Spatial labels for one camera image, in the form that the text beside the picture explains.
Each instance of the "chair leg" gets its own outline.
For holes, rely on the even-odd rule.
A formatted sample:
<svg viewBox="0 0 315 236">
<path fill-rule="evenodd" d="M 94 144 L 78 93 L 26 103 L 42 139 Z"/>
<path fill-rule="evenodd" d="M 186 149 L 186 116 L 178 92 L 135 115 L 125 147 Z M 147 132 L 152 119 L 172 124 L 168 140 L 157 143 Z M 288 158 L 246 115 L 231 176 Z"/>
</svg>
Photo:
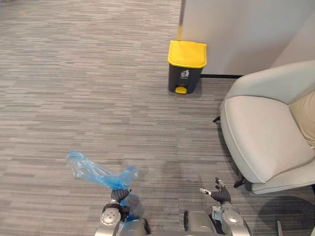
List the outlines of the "chair leg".
<svg viewBox="0 0 315 236">
<path fill-rule="evenodd" d="M 217 123 L 217 121 L 220 121 L 220 118 L 221 118 L 221 117 L 220 117 L 220 116 L 218 116 L 218 117 L 217 117 L 217 118 L 215 118 L 212 122 L 213 122 L 213 123 Z"/>
<path fill-rule="evenodd" d="M 278 231 L 278 236 L 284 236 L 282 233 L 282 226 L 280 220 L 277 220 L 277 231 Z"/>
<path fill-rule="evenodd" d="M 243 176 L 240 180 L 236 181 L 235 184 L 234 184 L 234 188 L 238 188 L 239 186 L 242 186 L 243 184 L 245 184 L 246 182 L 246 179 L 245 177 Z"/>
</svg>

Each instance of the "yellow foot pedal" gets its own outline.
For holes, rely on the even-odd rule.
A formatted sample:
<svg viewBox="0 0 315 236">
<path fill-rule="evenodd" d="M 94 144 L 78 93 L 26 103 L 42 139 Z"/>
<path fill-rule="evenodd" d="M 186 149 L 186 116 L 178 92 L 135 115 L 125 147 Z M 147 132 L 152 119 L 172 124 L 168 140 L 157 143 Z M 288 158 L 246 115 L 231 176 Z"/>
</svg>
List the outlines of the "yellow foot pedal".
<svg viewBox="0 0 315 236">
<path fill-rule="evenodd" d="M 175 92 L 176 93 L 181 93 L 181 94 L 186 94 L 187 93 L 187 88 L 185 88 L 185 87 L 177 87 L 175 89 Z"/>
</svg>

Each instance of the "chair cushion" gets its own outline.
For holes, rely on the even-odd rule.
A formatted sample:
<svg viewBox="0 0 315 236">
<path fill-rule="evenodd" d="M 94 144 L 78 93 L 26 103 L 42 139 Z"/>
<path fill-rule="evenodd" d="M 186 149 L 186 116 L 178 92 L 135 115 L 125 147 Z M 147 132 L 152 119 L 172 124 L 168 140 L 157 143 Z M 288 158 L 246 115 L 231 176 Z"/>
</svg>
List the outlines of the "chair cushion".
<svg viewBox="0 0 315 236">
<path fill-rule="evenodd" d="M 315 157 L 289 107 L 277 100 L 229 98 L 221 110 L 221 127 L 233 160 L 250 182 L 266 182 Z"/>
<path fill-rule="evenodd" d="M 315 91 L 293 102 L 289 108 L 302 134 L 315 147 Z"/>
</svg>

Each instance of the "bin label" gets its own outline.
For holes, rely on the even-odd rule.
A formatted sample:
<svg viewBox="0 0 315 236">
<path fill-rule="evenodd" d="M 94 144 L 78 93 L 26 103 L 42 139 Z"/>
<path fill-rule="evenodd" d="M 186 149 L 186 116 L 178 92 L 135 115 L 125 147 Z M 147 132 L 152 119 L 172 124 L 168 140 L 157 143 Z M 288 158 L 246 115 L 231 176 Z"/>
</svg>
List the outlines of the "bin label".
<svg viewBox="0 0 315 236">
<path fill-rule="evenodd" d="M 181 72 L 181 79 L 187 79 L 189 75 L 189 70 L 183 70 Z"/>
</svg>

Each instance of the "carpet floor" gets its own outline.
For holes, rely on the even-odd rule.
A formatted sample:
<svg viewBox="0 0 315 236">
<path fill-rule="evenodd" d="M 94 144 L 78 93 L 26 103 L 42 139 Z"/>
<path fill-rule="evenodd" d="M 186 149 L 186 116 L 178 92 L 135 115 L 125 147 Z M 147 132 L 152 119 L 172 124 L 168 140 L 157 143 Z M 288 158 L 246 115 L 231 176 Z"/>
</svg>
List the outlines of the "carpet floor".
<svg viewBox="0 0 315 236">
<path fill-rule="evenodd" d="M 314 194 L 255 195 L 212 123 L 234 79 L 167 90 L 167 52 L 180 0 L 4 0 L 0 3 L 0 235 L 91 236 L 110 191 L 74 179 L 71 149 L 132 184 L 153 232 L 183 230 L 198 191 L 222 178 L 254 236 L 309 236 Z"/>
</svg>

